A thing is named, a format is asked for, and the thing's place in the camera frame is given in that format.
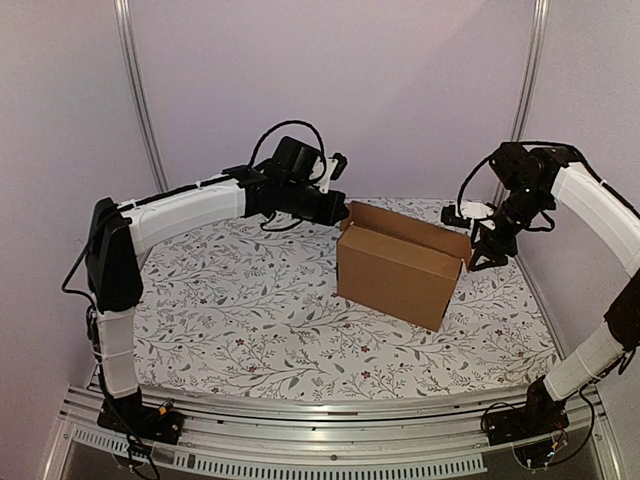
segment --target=vertical metal post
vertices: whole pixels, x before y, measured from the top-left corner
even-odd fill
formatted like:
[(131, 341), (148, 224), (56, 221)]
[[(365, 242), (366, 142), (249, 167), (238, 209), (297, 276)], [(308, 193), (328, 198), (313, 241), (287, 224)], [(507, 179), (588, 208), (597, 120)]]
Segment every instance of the vertical metal post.
[(160, 152), (156, 143), (153, 126), (151, 125), (151, 117), (147, 100), (144, 96), (142, 88), (142, 77), (140, 75), (140, 65), (138, 63), (138, 55), (136, 45), (133, 38), (133, 24), (131, 23), (131, 12), (129, 10), (129, 0), (115, 0), (116, 18), (118, 20), (118, 31), (120, 32), (120, 45), (122, 46), (122, 55), (124, 57), (125, 68), (129, 78), (129, 86), (138, 116), (138, 124), (142, 133), (142, 140), (151, 173), (156, 183), (156, 187), (160, 192), (169, 190), (169, 183), (164, 172), (164, 167), (160, 159)]
[[(520, 102), (518, 110), (511, 129), (510, 140), (517, 142), (522, 140), (524, 129), (531, 108), (531, 100), (540, 66), (540, 57), (542, 56), (542, 46), (544, 44), (544, 34), (547, 29), (547, 17), (549, 13), (549, 0), (536, 0), (533, 12), (533, 24), (531, 26), (531, 36), (529, 38), (529, 52), (527, 54), (527, 64), (522, 82), (522, 91), (520, 92)], [(498, 184), (493, 195), (493, 204), (499, 205), (505, 197), (505, 190), (502, 185)]]

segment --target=box front side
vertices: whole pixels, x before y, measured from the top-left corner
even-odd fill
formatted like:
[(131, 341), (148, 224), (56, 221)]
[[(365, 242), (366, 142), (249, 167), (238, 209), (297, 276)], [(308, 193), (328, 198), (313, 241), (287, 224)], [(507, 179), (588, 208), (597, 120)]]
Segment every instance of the box front side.
[(338, 244), (338, 295), (437, 331), (456, 280)]

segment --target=box flap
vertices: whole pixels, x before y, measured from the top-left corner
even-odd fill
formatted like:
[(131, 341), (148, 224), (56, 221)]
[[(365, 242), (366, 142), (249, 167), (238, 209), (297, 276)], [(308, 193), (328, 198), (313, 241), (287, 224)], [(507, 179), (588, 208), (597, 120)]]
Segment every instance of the box flap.
[(340, 230), (352, 223), (462, 259), (469, 267), (471, 239), (461, 233), (356, 201), (349, 204), (349, 217), (342, 221)]
[(450, 280), (460, 273), (457, 257), (358, 225), (344, 232), (339, 245)]

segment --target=wall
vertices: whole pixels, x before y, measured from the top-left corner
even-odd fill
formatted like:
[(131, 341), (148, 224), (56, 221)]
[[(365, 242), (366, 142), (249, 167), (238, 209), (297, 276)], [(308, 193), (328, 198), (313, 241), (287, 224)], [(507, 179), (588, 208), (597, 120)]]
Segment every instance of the wall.
[[(528, 139), (575, 144), (596, 171), (640, 205), (640, 3), (551, 2)], [(569, 351), (626, 283), (617, 260), (571, 212), (551, 234), (523, 236), (522, 256)], [(640, 366), (599, 387), (629, 478), (640, 478)]]
[(1, 2), (0, 45), (0, 478), (23, 480), (92, 364), (86, 303), (60, 292), (92, 205), (154, 186), (111, 0)]
[[(303, 118), (350, 166), (350, 196), (453, 197), (513, 123), (531, 0), (132, 2), (173, 186), (248, 161)], [(298, 128), (288, 133), (311, 142)], [(277, 137), (265, 144), (266, 158)], [(469, 195), (493, 192), (480, 175)]]

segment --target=cardboard box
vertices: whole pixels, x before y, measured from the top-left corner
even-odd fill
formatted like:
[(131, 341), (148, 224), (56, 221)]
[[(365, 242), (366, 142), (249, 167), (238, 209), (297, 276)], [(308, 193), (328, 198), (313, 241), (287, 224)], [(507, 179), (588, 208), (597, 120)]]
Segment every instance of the cardboard box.
[(464, 262), (468, 236), (360, 202), (340, 225), (338, 295), (437, 331)]

